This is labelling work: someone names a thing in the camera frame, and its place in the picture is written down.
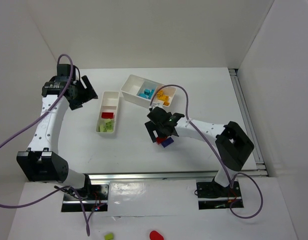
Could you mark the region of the red brick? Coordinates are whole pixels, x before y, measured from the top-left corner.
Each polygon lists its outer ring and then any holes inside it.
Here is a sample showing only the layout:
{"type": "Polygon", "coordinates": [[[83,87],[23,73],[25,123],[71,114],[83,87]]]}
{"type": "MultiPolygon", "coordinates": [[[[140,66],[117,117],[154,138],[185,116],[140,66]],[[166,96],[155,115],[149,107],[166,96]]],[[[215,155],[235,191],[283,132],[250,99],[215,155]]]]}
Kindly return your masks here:
{"type": "Polygon", "coordinates": [[[102,119],[114,119],[114,113],[113,112],[102,112],[101,118],[102,119]]]}
{"type": "Polygon", "coordinates": [[[164,142],[167,139],[167,137],[156,137],[156,143],[159,145],[162,142],[164,142]]]}

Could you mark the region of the yellow curved striped brick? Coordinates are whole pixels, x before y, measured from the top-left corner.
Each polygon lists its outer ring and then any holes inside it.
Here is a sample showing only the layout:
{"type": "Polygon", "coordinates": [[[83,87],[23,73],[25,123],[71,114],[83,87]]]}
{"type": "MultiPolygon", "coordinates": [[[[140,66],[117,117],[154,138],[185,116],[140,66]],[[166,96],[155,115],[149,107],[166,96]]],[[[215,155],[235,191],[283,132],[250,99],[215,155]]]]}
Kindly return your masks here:
{"type": "Polygon", "coordinates": [[[159,100],[161,100],[162,102],[163,102],[163,105],[164,106],[169,106],[170,105],[170,102],[169,102],[169,96],[167,96],[167,95],[161,95],[160,97],[159,97],[159,100]]]}

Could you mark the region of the small yellow brick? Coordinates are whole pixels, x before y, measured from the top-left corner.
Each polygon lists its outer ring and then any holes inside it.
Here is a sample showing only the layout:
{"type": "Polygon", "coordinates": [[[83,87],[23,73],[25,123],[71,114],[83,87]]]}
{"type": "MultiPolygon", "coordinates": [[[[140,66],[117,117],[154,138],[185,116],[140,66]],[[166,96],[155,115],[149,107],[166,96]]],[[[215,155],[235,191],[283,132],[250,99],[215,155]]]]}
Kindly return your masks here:
{"type": "Polygon", "coordinates": [[[164,96],[163,91],[162,91],[162,90],[158,91],[158,92],[156,93],[156,96],[157,96],[158,99],[161,99],[161,98],[164,96]]]}

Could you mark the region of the narrow white divided tray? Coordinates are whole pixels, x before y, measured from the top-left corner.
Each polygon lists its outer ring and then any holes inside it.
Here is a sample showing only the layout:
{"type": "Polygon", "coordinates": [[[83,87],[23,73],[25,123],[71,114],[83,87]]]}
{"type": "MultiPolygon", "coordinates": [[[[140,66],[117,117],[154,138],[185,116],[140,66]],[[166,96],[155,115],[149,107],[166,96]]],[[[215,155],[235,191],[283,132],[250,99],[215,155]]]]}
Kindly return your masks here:
{"type": "Polygon", "coordinates": [[[114,135],[119,113],[120,93],[104,91],[101,99],[100,112],[96,132],[101,136],[114,135]]]}

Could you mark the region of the long teal brick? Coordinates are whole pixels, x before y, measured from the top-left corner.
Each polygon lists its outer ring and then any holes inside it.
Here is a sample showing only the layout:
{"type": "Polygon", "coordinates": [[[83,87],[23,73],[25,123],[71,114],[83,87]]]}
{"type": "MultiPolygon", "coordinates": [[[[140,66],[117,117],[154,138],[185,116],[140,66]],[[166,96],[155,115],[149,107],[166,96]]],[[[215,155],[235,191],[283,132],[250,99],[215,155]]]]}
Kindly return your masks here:
{"type": "Polygon", "coordinates": [[[154,94],[155,90],[152,89],[152,90],[149,90],[149,89],[145,89],[144,90],[144,93],[143,93],[143,96],[146,98],[146,99],[151,99],[153,94],[154,94]]]}

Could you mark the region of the lone lime brick front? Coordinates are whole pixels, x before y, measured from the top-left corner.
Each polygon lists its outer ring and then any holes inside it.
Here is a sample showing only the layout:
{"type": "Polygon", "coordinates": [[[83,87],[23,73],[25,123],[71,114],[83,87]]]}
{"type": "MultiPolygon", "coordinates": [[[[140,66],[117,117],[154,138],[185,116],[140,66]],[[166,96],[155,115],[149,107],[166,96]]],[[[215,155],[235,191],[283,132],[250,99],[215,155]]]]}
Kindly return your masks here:
{"type": "Polygon", "coordinates": [[[112,133],[114,130],[114,120],[112,119],[105,119],[104,120],[104,130],[107,133],[112,133]]]}

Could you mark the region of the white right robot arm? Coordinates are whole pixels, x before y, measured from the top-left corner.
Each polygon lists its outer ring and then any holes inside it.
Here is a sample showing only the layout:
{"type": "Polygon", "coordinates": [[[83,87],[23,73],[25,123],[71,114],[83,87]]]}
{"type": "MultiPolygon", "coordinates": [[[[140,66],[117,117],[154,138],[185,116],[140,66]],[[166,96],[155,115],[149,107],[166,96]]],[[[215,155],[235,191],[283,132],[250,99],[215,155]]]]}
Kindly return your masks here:
{"type": "Polygon", "coordinates": [[[157,138],[186,137],[204,141],[214,151],[221,164],[214,177],[215,184],[234,187],[234,179],[253,152],[255,146],[243,129],[234,121],[214,124],[190,119],[184,114],[166,112],[151,107],[145,126],[153,142],[157,138]]]}

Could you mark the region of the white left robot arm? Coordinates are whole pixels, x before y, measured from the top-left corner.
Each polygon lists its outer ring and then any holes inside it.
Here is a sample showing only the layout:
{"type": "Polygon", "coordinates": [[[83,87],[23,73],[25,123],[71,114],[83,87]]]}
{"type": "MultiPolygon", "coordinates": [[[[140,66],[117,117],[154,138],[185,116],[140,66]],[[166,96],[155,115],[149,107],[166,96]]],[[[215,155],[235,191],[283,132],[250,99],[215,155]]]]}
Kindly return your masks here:
{"type": "Polygon", "coordinates": [[[57,66],[56,75],[44,84],[41,95],[42,120],[27,149],[17,153],[16,161],[30,182],[67,185],[71,187],[67,194],[85,200],[92,194],[90,178],[69,168],[58,154],[58,139],[65,112],[81,108],[98,96],[88,77],[69,64],[57,66]]]}

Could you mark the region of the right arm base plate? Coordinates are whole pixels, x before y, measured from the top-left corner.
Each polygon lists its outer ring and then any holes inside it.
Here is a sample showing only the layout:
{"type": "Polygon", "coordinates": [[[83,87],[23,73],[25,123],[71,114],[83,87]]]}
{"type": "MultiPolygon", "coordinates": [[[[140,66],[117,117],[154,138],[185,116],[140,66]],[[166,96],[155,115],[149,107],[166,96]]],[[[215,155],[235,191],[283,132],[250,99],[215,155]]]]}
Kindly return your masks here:
{"type": "Polygon", "coordinates": [[[213,181],[203,181],[196,183],[197,189],[194,194],[198,198],[199,210],[218,210],[232,208],[243,208],[242,194],[238,181],[234,182],[234,188],[229,186],[224,188],[213,181]]]}

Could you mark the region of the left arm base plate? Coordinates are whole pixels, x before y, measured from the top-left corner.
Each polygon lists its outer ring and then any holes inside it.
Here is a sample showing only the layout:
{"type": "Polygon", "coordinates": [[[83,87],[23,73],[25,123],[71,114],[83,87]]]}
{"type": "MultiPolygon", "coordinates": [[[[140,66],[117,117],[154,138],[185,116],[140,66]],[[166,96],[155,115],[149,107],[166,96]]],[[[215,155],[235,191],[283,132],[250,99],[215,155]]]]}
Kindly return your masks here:
{"type": "MultiPolygon", "coordinates": [[[[87,213],[108,211],[109,184],[91,184],[88,191],[77,190],[87,213]]],[[[82,212],[78,195],[73,190],[65,190],[62,200],[61,212],[78,213],[82,212]]]]}

